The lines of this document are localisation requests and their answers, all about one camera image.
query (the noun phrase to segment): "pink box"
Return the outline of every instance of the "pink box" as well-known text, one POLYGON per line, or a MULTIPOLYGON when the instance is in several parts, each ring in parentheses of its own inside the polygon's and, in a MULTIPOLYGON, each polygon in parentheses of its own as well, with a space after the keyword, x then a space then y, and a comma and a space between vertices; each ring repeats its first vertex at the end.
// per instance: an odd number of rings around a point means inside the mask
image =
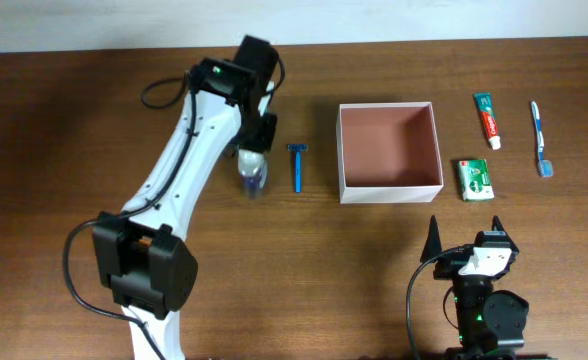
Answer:
POLYGON ((336 139, 341 204, 430 202, 443 188, 430 102, 343 104, 336 139))

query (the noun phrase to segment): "blue razor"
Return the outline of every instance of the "blue razor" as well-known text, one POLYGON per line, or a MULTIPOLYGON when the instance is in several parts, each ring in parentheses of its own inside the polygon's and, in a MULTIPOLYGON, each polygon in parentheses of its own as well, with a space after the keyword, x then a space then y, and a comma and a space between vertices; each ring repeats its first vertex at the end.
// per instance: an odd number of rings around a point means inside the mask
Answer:
POLYGON ((545 142, 543 141, 543 130, 541 129, 541 114, 538 112, 536 102, 532 101, 532 117, 534 118, 534 127, 536 128, 536 143, 538 145, 538 172, 542 177, 550 177, 554 175, 554 168, 552 162, 543 158, 543 148, 545 142))
POLYGON ((296 152, 296 159, 294 165, 294 184, 295 190, 297 193, 300 193, 303 190, 303 175, 301 170, 301 152, 307 151, 307 145, 305 144, 289 144, 287 145, 287 149, 289 151, 296 152))

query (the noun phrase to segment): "bottle cap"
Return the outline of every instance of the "bottle cap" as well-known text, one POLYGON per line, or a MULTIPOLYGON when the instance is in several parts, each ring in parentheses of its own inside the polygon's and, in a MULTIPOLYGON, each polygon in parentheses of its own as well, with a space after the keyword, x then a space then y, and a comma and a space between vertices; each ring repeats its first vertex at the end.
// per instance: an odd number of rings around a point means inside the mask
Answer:
POLYGON ((501 138, 498 136, 492 136, 490 138, 490 145, 492 146, 493 150, 498 150, 501 148, 501 138))

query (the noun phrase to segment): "small bottle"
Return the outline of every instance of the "small bottle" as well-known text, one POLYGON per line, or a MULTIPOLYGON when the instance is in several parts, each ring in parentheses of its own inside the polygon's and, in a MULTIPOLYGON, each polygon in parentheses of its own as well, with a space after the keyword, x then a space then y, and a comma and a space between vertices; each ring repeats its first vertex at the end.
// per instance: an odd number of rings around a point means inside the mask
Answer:
POLYGON ((245 195, 250 199, 259 197, 267 180, 267 161, 261 153, 240 149, 238 151, 238 173, 243 181, 245 195))

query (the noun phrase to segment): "soap box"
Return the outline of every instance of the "soap box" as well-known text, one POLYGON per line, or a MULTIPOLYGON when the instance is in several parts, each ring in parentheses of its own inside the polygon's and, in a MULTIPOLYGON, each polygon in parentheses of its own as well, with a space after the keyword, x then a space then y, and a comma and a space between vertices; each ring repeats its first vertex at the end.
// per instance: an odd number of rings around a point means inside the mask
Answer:
POLYGON ((494 198, 494 190, 485 160, 463 160, 458 162, 463 200, 484 201, 494 198))

